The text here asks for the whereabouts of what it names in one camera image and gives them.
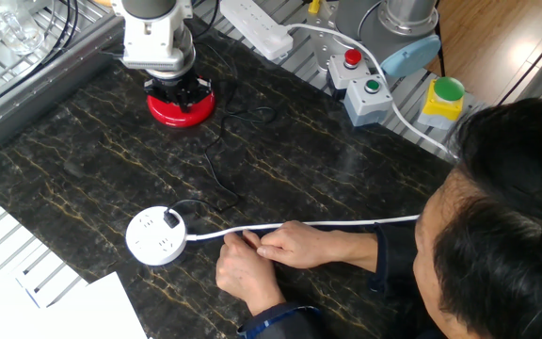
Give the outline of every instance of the black cable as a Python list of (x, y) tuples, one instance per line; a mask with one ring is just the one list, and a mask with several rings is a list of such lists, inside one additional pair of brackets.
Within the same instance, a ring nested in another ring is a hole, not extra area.
[(215, 11), (213, 12), (213, 19), (211, 19), (211, 22), (208, 23), (208, 25), (206, 26), (206, 28), (204, 28), (203, 31), (199, 32), (197, 35), (194, 36), (194, 40), (201, 37), (202, 35), (206, 34), (206, 32), (208, 32), (209, 30), (211, 30), (211, 28), (215, 24), (216, 14), (218, 13), (218, 7), (219, 7), (220, 3), (221, 3), (221, 0), (216, 0), (215, 1)]
[(365, 13), (365, 15), (363, 15), (363, 17), (361, 18), (361, 21), (359, 22), (359, 27), (357, 28), (357, 35), (359, 36), (359, 40), (361, 40), (361, 29), (363, 28), (363, 23), (365, 23), (365, 20), (367, 20), (367, 18), (369, 17), (369, 15), (376, 9), (380, 6), (382, 2), (378, 2), (377, 4), (371, 6), (367, 12)]
[(62, 43), (62, 40), (64, 40), (64, 36), (66, 35), (66, 31), (68, 30), (68, 24), (71, 22), (71, 4), (67, 1), (66, 5), (66, 21), (64, 22), (62, 32), (60, 32), (60, 36), (57, 37), (56, 44), (54, 44), (54, 48), (52, 48), (52, 51), (54, 51)]
[[(172, 209), (175, 206), (180, 205), (180, 204), (189, 203), (189, 202), (196, 202), (196, 203), (201, 203), (201, 204), (204, 204), (204, 205), (208, 206), (209, 208), (215, 210), (217, 213), (223, 213), (223, 212), (227, 211), (228, 209), (230, 209), (230, 208), (234, 207), (235, 205), (237, 205), (237, 203), (241, 200), (241, 198), (235, 191), (233, 191), (232, 189), (228, 188), (227, 186), (223, 185), (223, 183), (221, 183), (221, 181), (218, 178), (217, 172), (215, 170), (215, 166), (213, 165), (213, 162), (212, 162), (210, 156), (208, 155), (208, 151), (213, 146), (215, 146), (223, 138), (223, 135), (225, 133), (225, 121), (227, 119), (239, 119), (241, 121), (246, 121), (246, 122), (251, 122), (251, 123), (268, 124), (268, 123), (275, 120), (275, 118), (278, 115), (278, 112), (275, 109), (273, 109), (271, 107), (267, 107), (267, 106), (256, 107), (256, 108), (253, 108), (253, 109), (242, 109), (242, 110), (237, 110), (237, 111), (230, 111), (229, 110), (230, 103), (233, 100), (233, 97), (235, 96), (235, 92), (237, 91), (237, 88), (238, 88), (237, 70), (235, 69), (235, 67), (232, 67), (230, 65), (230, 63), (227, 62), (227, 60), (216, 51), (215, 48), (209, 46), (206, 43), (202, 43), (202, 42), (197, 42), (195, 44), (203, 45), (203, 46), (209, 48), (211, 51), (213, 51), (213, 53), (216, 54), (216, 56), (225, 64), (225, 66), (227, 66), (227, 68), (230, 69), (231, 75), (233, 76), (232, 80), (224, 80), (224, 81), (220, 80), (220, 81), (217, 81), (217, 82), (228, 82), (229, 85), (230, 85), (230, 89), (228, 90), (228, 94), (226, 96), (225, 105), (223, 107), (223, 110), (224, 110), (225, 113), (227, 113), (227, 115), (225, 115), (221, 119), (221, 123), (219, 125), (219, 132), (218, 132), (218, 135), (216, 136), (215, 140), (213, 140), (213, 142), (211, 142), (206, 147), (204, 147), (204, 158), (206, 159), (206, 162), (208, 162), (208, 166), (211, 169), (211, 173), (213, 175), (213, 179), (215, 179), (215, 181), (216, 181), (216, 184), (219, 185), (221, 188), (223, 188), (226, 192), (230, 193), (234, 197), (234, 199), (233, 199), (233, 202), (229, 203), (225, 207), (216, 207), (216, 206), (212, 205), (211, 203), (209, 203), (207, 201), (204, 201), (204, 200), (200, 200), (200, 199), (184, 199), (184, 200), (180, 200), (180, 201), (177, 201), (177, 202), (173, 203), (171, 206), (168, 207), (168, 209)], [(265, 111), (271, 113), (268, 119), (252, 119), (252, 118), (244, 117), (244, 115), (252, 115), (252, 114), (254, 114), (256, 112), (265, 112)]]
[(526, 71), (526, 73), (524, 73), (524, 75), (522, 75), (522, 77), (517, 81), (517, 83), (511, 89), (509, 89), (509, 91), (505, 94), (505, 96), (503, 96), (503, 98), (499, 101), (499, 103), (497, 105), (502, 105), (505, 102), (505, 100), (514, 92), (514, 90), (516, 90), (516, 88), (519, 86), (519, 84), (521, 84), (522, 81), (524, 81), (526, 76), (528, 76), (528, 74), (530, 74), (533, 71), (534, 67), (538, 64), (538, 62), (541, 60), (541, 58), (542, 58), (542, 52), (538, 56), (538, 58), (533, 62), (531, 67), (529, 67), (528, 71)]
[(78, 22), (79, 22), (79, 3), (78, 3), (78, 0), (74, 0), (74, 24), (72, 24), (71, 34), (66, 39), (66, 42), (64, 43), (64, 46), (62, 48), (68, 47), (68, 45), (71, 43), (72, 37), (74, 37), (74, 33), (76, 32), (76, 26)]
[(447, 76), (447, 72), (445, 71), (445, 67), (444, 67), (444, 52), (442, 50), (442, 35), (440, 34), (440, 14), (438, 14), (438, 22), (434, 30), (438, 35), (438, 39), (440, 40), (440, 49), (438, 50), (438, 61), (440, 62), (440, 75), (442, 77), (445, 77)]

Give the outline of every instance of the white paper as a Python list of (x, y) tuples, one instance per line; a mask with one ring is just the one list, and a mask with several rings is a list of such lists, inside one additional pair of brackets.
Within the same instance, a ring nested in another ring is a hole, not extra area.
[(147, 339), (116, 272), (65, 296), (46, 314), (56, 324), (47, 339)]
[(117, 273), (39, 309), (15, 280), (0, 285), (0, 339), (147, 339)]

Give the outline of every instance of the black hair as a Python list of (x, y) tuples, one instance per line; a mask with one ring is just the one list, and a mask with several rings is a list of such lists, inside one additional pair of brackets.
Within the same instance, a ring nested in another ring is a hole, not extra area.
[(478, 192), (436, 239), (440, 307), (485, 338), (542, 338), (542, 100), (471, 115), (454, 140)]

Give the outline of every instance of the control box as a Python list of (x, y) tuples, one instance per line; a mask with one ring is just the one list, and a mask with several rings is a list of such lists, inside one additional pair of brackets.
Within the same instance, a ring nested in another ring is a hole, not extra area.
[(327, 65), (327, 85), (335, 100), (344, 99), (346, 89), (351, 80), (371, 75), (361, 53), (356, 49), (346, 51), (343, 55), (331, 56)]
[(442, 130), (450, 129), (463, 111), (465, 94), (463, 84), (457, 79), (432, 80), (422, 100), (418, 122)]
[(392, 106), (392, 95), (379, 75), (351, 80), (344, 107), (355, 127), (382, 122)]

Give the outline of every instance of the dark sleeve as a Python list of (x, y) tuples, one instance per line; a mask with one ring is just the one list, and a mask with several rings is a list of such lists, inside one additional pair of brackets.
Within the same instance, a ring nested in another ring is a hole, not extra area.
[(377, 235), (377, 269), (371, 273), (370, 289), (387, 297), (415, 295), (415, 223), (378, 225), (373, 231)]
[(319, 310), (297, 303), (272, 307), (238, 329), (244, 339), (323, 339)]

